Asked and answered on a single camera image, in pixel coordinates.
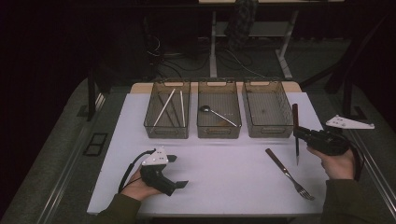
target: hand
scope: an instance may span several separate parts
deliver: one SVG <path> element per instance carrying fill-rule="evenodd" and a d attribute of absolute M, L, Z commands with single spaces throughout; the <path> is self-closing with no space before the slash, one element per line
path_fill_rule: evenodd
<path fill-rule="evenodd" d="M 328 156 L 312 147 L 307 148 L 322 160 L 322 166 L 330 179 L 353 179 L 355 174 L 355 158 L 349 149 L 341 156 Z"/>
<path fill-rule="evenodd" d="M 146 183 L 141 179 L 139 167 L 139 169 L 137 169 L 137 171 L 131 176 L 131 179 L 129 180 L 126 187 L 124 187 L 124 189 L 121 191 L 121 194 L 134 198 L 138 201 L 143 201 L 147 197 L 155 194 L 161 194 L 161 192 L 146 185 Z"/>

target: white table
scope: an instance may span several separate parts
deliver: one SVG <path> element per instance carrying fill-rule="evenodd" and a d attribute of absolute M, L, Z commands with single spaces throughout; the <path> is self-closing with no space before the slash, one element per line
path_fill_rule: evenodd
<path fill-rule="evenodd" d="M 328 177 L 320 159 L 310 154 L 301 140 L 297 166 L 293 136 L 288 139 L 249 138 L 241 94 L 242 128 L 238 139 L 197 137 L 197 93 L 193 86 L 190 137 L 175 140 L 148 138 L 143 120 L 149 93 L 133 92 L 126 96 L 120 112 L 88 213 L 97 214 L 108 207 L 128 165 L 137 155 L 162 146 L 168 154 L 177 156 L 175 162 L 165 167 L 163 174 L 175 182 L 190 182 L 186 188 L 176 189 L 171 197 L 155 195 L 144 201 L 139 210 L 141 217 L 296 217 L 321 213 Z M 290 104 L 299 105 L 300 125 L 320 130 L 318 117 L 306 93 L 288 92 L 287 95 Z M 294 178 L 316 197 L 314 201 L 305 200 L 296 192 L 265 153 L 268 147 Z"/>

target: plastic storage tray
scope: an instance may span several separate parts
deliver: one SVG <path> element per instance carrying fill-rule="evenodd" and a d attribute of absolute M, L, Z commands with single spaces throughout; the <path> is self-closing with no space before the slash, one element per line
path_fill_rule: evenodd
<path fill-rule="evenodd" d="M 144 121 L 148 137 L 188 138 L 190 97 L 191 82 L 187 78 L 154 82 Z"/>
<path fill-rule="evenodd" d="M 282 82 L 245 78 L 242 95 L 251 138 L 290 137 L 293 116 Z"/>
<path fill-rule="evenodd" d="M 241 116 L 234 79 L 200 78 L 197 109 L 199 138 L 239 137 Z"/>

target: white plastic part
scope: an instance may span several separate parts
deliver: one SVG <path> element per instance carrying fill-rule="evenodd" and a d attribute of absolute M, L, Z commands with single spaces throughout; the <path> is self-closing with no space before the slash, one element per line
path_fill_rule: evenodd
<path fill-rule="evenodd" d="M 336 115 L 334 118 L 326 122 L 327 126 L 332 126 L 342 129 L 374 129 L 374 124 L 366 124 L 352 119 L 345 119 Z"/>
<path fill-rule="evenodd" d="M 166 156 L 165 149 L 160 147 L 155 152 L 153 152 L 147 159 L 142 162 L 142 165 L 162 165 L 169 162 Z"/>

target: green sleeve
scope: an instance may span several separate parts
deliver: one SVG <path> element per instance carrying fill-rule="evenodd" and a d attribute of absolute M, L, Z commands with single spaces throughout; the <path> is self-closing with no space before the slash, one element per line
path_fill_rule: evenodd
<path fill-rule="evenodd" d="M 374 208 L 366 202 L 355 180 L 328 180 L 321 224 L 377 223 Z"/>
<path fill-rule="evenodd" d="M 108 208 L 100 212 L 92 224 L 131 224 L 135 223 L 137 211 L 141 202 L 125 196 L 116 194 Z"/>

